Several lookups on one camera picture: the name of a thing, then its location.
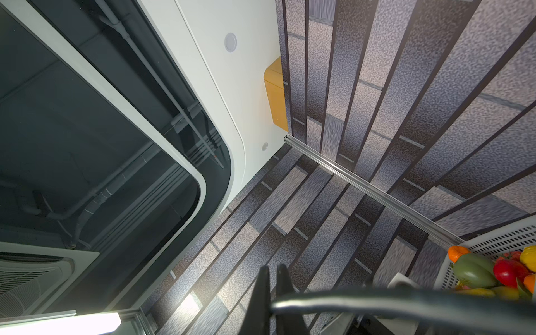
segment metal rail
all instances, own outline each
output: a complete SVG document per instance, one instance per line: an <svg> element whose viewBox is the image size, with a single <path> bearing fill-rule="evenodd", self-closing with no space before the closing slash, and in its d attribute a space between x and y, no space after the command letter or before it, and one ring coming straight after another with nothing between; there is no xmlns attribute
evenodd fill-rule
<svg viewBox="0 0 536 335"><path fill-rule="evenodd" d="M414 210L413 208L405 205L391 195L375 187L371 183L367 182L365 179L357 176L356 174L350 172L341 165L326 158L324 155L318 153L316 150L300 142L295 137L287 135L285 137L285 143L296 148L298 151L302 152L304 155L314 160L322 167L328 169L329 171L332 171L334 174L341 177L342 179L350 183L352 186L355 186L358 190L364 192L372 199L378 201L379 203L387 207L389 210L400 215L401 217L416 225L420 229L424 230L426 233L430 234L436 239L444 242L444 244L458 245L465 242L460 237L444 229L443 227L439 226L432 220L428 219L421 213Z"/></svg>
<svg viewBox="0 0 536 335"><path fill-rule="evenodd" d="M65 312L53 312L53 313L37 314L37 315L34 314L34 315L7 317L7 318L0 319L0 326L4 326L8 324L15 324L15 323L30 322L30 321L57 319L60 317L68 317L68 316L75 316L75 315L76 315L75 310L68 310Z"/></svg>
<svg viewBox="0 0 536 335"><path fill-rule="evenodd" d="M275 315L324 311L379 314L493 334L528 335L536 329L533 304L421 289L353 287L292 293L276 298L270 309Z"/></svg>

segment light fixture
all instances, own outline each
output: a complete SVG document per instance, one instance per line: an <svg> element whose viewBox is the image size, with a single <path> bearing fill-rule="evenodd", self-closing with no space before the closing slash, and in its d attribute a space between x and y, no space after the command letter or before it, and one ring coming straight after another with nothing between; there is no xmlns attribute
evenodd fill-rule
<svg viewBox="0 0 536 335"><path fill-rule="evenodd" d="M120 324L118 313L97 313L3 325L0 335L100 335Z"/></svg>

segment orange fruit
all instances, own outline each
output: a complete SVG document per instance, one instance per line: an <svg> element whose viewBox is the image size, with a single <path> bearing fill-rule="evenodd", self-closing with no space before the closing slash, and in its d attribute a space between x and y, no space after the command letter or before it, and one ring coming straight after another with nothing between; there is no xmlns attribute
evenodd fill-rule
<svg viewBox="0 0 536 335"><path fill-rule="evenodd" d="M456 263L458 258L460 258L461 255L470 254L468 248L462 247L460 245L453 245L449 248L449 258L453 263Z"/></svg>
<svg viewBox="0 0 536 335"><path fill-rule="evenodd" d="M534 294L534 281L536 280L536 274L529 274L528 276L523 279L523 284L525 287Z"/></svg>

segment patterned wall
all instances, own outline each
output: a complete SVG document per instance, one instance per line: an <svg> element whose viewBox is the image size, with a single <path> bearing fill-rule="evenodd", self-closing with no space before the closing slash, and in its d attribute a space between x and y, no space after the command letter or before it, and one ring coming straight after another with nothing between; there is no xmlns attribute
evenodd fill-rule
<svg viewBox="0 0 536 335"><path fill-rule="evenodd" d="M459 236L536 212L533 0L276 8L294 137Z"/></svg>
<svg viewBox="0 0 536 335"><path fill-rule="evenodd" d="M402 217L285 144L251 179L142 305L158 335L232 335L255 277L278 264L296 290L315 292L397 272L431 288L446 251ZM303 318L317 335L331 312ZM270 334L275 334L274 318Z"/></svg>

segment green vegetable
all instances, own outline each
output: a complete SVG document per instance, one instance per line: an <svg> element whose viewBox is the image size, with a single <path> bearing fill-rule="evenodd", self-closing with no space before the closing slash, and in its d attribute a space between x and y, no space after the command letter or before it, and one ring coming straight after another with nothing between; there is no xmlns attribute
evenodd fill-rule
<svg viewBox="0 0 536 335"><path fill-rule="evenodd" d="M470 288L489 288L496 286L497 279L493 275L493 262L477 254L461 255L454 263L454 274Z"/></svg>
<svg viewBox="0 0 536 335"><path fill-rule="evenodd" d="M519 280L519 278L516 278L517 280L517 291L519 292L519 298L521 300L532 300L532 293L525 288L525 285Z"/></svg>

